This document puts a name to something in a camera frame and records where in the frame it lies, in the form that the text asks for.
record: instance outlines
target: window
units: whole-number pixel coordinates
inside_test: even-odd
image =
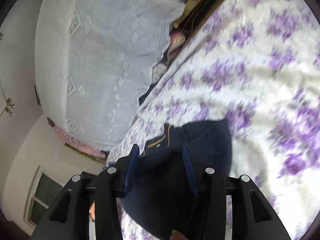
[[[25,221],[35,228],[61,189],[62,185],[39,167],[29,192]]]

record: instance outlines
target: white wall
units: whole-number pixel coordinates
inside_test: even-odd
[[[43,113],[37,105],[35,34],[42,0],[18,0],[0,27],[0,80],[16,108],[0,116],[0,203],[12,161]]]
[[[38,165],[54,173],[66,183],[74,174],[87,171],[99,174],[102,165],[88,160],[64,147],[44,115],[27,135],[15,157],[4,189],[3,213],[28,234],[32,228],[24,222],[24,209]]]

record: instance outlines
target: navy blue jacket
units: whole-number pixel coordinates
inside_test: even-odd
[[[161,240],[173,229],[196,238],[209,197],[203,173],[212,167],[229,175],[231,158],[227,120],[165,124],[163,135],[146,142],[124,209]]]

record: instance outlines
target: hand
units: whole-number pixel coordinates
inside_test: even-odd
[[[89,214],[93,220],[93,222],[96,221],[96,215],[95,215],[95,212],[96,212],[96,203],[93,202],[90,209],[89,209]]]
[[[176,230],[172,230],[172,235],[170,237],[170,240],[187,240],[187,238],[180,232]]]

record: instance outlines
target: floral bedsheet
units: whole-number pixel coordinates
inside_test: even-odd
[[[248,174],[300,239],[320,209],[320,27],[303,0],[225,0],[189,42],[108,162],[165,122],[229,119],[231,176]],[[231,199],[226,239],[231,239]],[[124,239],[151,240],[119,207]]]

